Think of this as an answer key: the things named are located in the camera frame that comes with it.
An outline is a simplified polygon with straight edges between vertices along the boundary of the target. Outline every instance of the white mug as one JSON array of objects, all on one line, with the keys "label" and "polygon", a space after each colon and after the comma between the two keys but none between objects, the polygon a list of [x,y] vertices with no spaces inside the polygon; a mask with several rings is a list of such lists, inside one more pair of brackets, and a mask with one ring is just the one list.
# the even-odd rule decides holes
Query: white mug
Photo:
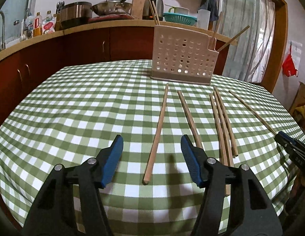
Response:
[{"label": "white mug", "polygon": [[174,12],[174,13],[183,14],[183,15],[189,15],[189,12],[190,12],[190,10],[187,9],[187,8],[175,7],[175,6],[172,6],[172,7],[169,9],[169,12],[171,12],[172,9],[173,9],[173,12]]}]

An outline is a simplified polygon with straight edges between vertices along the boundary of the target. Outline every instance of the metal screw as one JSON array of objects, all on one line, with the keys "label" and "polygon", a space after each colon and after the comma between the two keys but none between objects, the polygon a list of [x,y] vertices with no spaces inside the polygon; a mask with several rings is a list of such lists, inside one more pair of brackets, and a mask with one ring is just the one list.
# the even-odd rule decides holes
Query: metal screw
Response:
[{"label": "metal screw", "polygon": [[245,171],[248,171],[250,169],[250,167],[246,164],[242,164],[241,165],[241,169],[245,170]]},{"label": "metal screw", "polygon": [[92,164],[95,164],[97,162],[97,160],[95,158],[89,158],[87,162],[88,162],[88,164],[92,165]]},{"label": "metal screw", "polygon": [[63,168],[62,164],[57,164],[57,165],[54,167],[54,169],[55,169],[56,171],[60,171],[62,168]]},{"label": "metal screw", "polygon": [[209,164],[215,164],[215,163],[216,163],[216,159],[214,159],[214,158],[208,158],[208,159],[207,159],[207,162],[208,162]]}]

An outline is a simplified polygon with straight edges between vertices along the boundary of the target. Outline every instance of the black clamp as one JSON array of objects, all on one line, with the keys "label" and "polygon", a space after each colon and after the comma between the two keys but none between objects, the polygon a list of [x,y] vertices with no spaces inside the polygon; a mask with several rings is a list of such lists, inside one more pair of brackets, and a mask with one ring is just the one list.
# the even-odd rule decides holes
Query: black clamp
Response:
[{"label": "black clamp", "polygon": [[[122,151],[123,138],[117,135],[112,145],[102,149],[96,158],[89,158],[83,164],[70,168],[55,165],[31,206],[22,235],[113,236],[98,189],[111,182]],[[77,230],[73,184],[79,185],[86,233]]]},{"label": "black clamp", "polygon": [[291,138],[283,131],[279,131],[274,139],[285,149],[287,154],[289,154],[289,159],[305,175],[305,144],[296,138]]},{"label": "black clamp", "polygon": [[181,138],[181,149],[193,182],[206,187],[191,235],[218,235],[226,184],[231,184],[229,220],[226,232],[219,235],[283,235],[273,205],[248,165],[224,166],[193,146],[187,135]]}]

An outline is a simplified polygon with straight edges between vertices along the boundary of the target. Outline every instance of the green colander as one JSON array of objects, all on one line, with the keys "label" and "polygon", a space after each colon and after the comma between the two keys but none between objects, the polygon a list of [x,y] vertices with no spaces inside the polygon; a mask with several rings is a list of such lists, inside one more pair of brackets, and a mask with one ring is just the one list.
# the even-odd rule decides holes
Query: green colander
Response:
[{"label": "green colander", "polygon": [[172,12],[164,12],[164,19],[168,22],[179,23],[189,26],[193,26],[197,22],[196,17]]}]

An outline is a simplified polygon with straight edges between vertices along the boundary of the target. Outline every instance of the food package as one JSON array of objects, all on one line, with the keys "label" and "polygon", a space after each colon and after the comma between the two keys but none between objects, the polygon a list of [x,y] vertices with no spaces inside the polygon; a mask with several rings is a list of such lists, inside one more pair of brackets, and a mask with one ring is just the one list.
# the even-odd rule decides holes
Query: food package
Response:
[{"label": "food package", "polygon": [[42,22],[42,34],[54,33],[55,23],[56,23],[56,17],[53,17],[52,20],[50,21],[44,20]]}]

